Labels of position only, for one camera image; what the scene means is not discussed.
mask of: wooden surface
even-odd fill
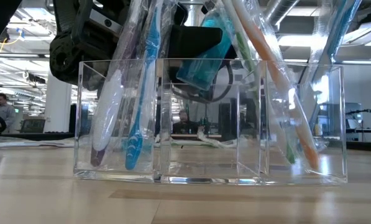
[[[371,223],[371,152],[349,153],[340,187],[78,180],[72,164],[72,149],[0,149],[0,224]]]

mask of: blue toothbrush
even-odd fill
[[[142,78],[142,86],[140,93],[140,101],[138,105],[137,115],[133,127],[130,130],[129,142],[126,151],[126,169],[132,170],[137,164],[138,158],[142,149],[142,133],[140,130],[140,117],[142,110],[142,103],[144,101],[145,86],[150,82],[150,79],[155,78],[155,60],[160,48],[160,15],[162,10],[162,0],[158,0],[153,12],[149,34],[146,39],[145,63],[144,63],[144,77]]]

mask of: clear acrylic organizer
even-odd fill
[[[221,66],[217,71],[200,69],[218,63]],[[106,78],[109,64],[121,68],[119,81],[118,74]],[[154,65],[154,74],[146,84],[147,100],[138,107],[135,105],[139,105],[142,91],[139,83],[145,72],[141,68],[145,64]],[[346,182],[341,68],[274,64],[290,78],[289,90],[298,96],[300,107],[309,117],[308,126],[319,152],[319,168],[313,169],[306,162],[303,139],[300,141],[297,136],[300,121],[291,117],[289,92],[284,93],[271,78],[270,65],[271,62],[208,59],[81,62],[75,175],[84,179],[166,184]],[[303,71],[312,69],[325,73],[314,77],[313,82],[299,83]],[[176,78],[180,72],[181,81]],[[211,75],[215,78],[208,90],[195,85],[195,80],[203,82]],[[192,85],[184,77],[192,78]],[[101,95],[109,95],[107,86],[113,87],[111,91],[121,88],[121,100],[113,92],[104,98],[107,101],[99,100]],[[110,113],[100,112],[107,108]],[[129,167],[129,142],[138,108],[142,108],[142,147],[135,166]],[[109,128],[96,128],[109,123],[106,118]],[[293,151],[283,147],[283,133]]]
[[[269,161],[262,167],[264,184],[347,182],[342,67],[278,62],[260,62],[259,67],[266,145],[262,160]],[[277,77],[283,72],[291,88]],[[310,135],[318,152],[315,160],[308,150]]]

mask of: man sitting at desk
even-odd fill
[[[180,111],[180,122],[173,124],[173,134],[197,134],[198,124],[189,121],[185,110]]]

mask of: person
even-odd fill
[[[198,133],[198,124],[188,119],[185,110],[180,111],[180,122],[173,124],[173,134],[196,134]]]
[[[0,117],[6,122],[5,133],[8,133],[11,125],[16,120],[16,109],[7,104],[7,95],[0,93]]]

